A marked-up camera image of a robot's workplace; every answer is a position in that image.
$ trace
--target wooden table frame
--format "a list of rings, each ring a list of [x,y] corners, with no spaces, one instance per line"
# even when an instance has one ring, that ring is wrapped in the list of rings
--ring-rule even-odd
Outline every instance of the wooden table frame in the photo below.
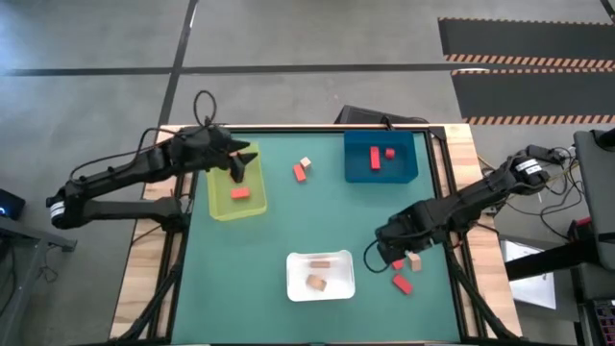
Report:
[[[169,131],[178,131],[183,126],[164,126],[163,129]],[[317,132],[326,130],[345,129],[378,129],[383,128],[383,125],[229,125],[227,126],[232,131],[246,132],[249,130],[263,132]],[[446,196],[451,190],[464,188],[465,186],[482,178],[480,173],[479,161],[472,140],[469,125],[466,124],[430,124],[430,125],[395,125],[399,129],[414,129],[419,131],[429,130],[432,134],[432,153],[433,160],[436,163],[436,174],[432,174],[435,178],[434,184],[439,183],[439,188],[436,190],[436,195]],[[169,138],[169,133],[159,133],[157,141],[162,141]],[[185,175],[180,179],[171,178],[164,182],[148,184],[145,186],[143,198],[148,200],[156,200],[160,197],[168,196],[176,190],[176,195],[188,193],[192,186],[191,175]],[[480,220],[481,224],[493,227],[493,219],[483,217]],[[134,238],[143,235],[158,224],[151,220],[139,220],[135,225]],[[455,235],[452,235],[452,242],[456,242]],[[140,239],[138,243],[132,246],[124,281],[120,290],[113,323],[111,326],[111,337],[122,335],[132,325],[135,319],[138,318],[143,308],[147,305],[152,297],[160,277],[165,275],[168,267],[175,262],[179,253],[180,244],[182,244],[182,235],[166,234],[161,230],[156,230],[153,233]],[[170,253],[170,258],[167,260],[161,259],[163,253]],[[517,317],[517,312],[512,300],[508,278],[504,268],[504,260],[500,250],[498,236],[481,227],[475,227],[468,233],[464,239],[463,246],[455,250],[457,260],[464,266],[466,271],[470,272],[471,279],[476,278],[476,283],[480,295],[483,296],[489,307],[502,320],[506,327],[517,335],[521,335],[521,327]],[[481,319],[475,318],[475,309],[471,304],[469,297],[460,285],[458,289],[453,289],[460,292],[460,299],[463,305],[463,314],[465,315],[465,326],[460,326],[467,331],[469,336],[489,335],[493,337],[493,333],[485,327]],[[171,309],[171,302],[177,299],[177,292],[171,291],[164,298],[161,307],[160,320],[158,320],[158,330],[155,334],[149,331],[149,337],[167,335],[166,327],[169,318],[174,318],[174,310]]]

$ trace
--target white paper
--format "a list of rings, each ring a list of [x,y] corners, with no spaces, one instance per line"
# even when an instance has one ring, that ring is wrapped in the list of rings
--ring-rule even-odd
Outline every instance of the white paper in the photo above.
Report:
[[[504,261],[537,254],[541,250],[510,241],[504,242]],[[540,307],[555,309],[554,273],[510,282],[512,298]]]

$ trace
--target hazard stripe tape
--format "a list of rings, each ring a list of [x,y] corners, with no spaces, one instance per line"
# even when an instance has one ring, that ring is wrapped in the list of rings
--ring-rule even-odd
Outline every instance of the hazard stripe tape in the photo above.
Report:
[[[464,74],[531,74],[531,73],[612,73],[613,68],[510,68],[510,69],[458,69],[452,76]]]
[[[467,18],[467,17],[438,17],[438,21],[443,20],[466,20],[466,21],[488,21],[502,23],[528,23],[528,24],[560,24],[560,25],[600,25],[600,26],[615,26],[612,22],[579,22],[579,21],[549,21],[549,20],[516,20],[506,18]]]
[[[553,67],[615,67],[613,60],[593,60],[593,59],[565,59],[565,58],[541,58],[541,57],[515,57],[497,55],[473,55],[473,54],[451,54],[445,55],[447,62],[488,62],[504,64],[521,64],[530,66],[553,66]]]
[[[470,116],[463,121],[470,125],[615,124],[615,115]]]

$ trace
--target red block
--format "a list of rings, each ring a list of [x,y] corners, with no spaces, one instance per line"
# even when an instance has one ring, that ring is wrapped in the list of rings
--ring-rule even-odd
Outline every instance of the red block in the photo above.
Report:
[[[393,160],[393,158],[395,158],[395,149],[386,148],[384,151],[384,156],[389,160]]]
[[[250,197],[249,187],[238,187],[231,190],[231,198],[241,199]]]
[[[301,183],[306,180],[306,172],[304,172],[304,167],[302,167],[301,164],[295,164],[292,166],[292,169],[295,171],[297,182]]]
[[[395,284],[395,286],[401,289],[405,294],[410,294],[410,292],[412,292],[412,284],[410,284],[406,278],[399,274],[393,278],[393,284]]]
[[[398,259],[393,262],[393,269],[400,270],[404,267],[404,259]]]
[[[372,161],[372,169],[381,169],[381,152],[378,147],[369,147],[369,156]]]

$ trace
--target white plastic container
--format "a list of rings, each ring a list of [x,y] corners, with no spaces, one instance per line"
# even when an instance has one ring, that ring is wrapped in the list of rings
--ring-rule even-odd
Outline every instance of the white plastic container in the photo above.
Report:
[[[311,268],[314,260],[326,260],[329,268]],[[327,282],[324,291],[306,284],[308,275],[316,275]],[[353,256],[342,250],[335,253],[297,254],[286,258],[286,293],[293,302],[349,299],[355,295],[355,272]]]

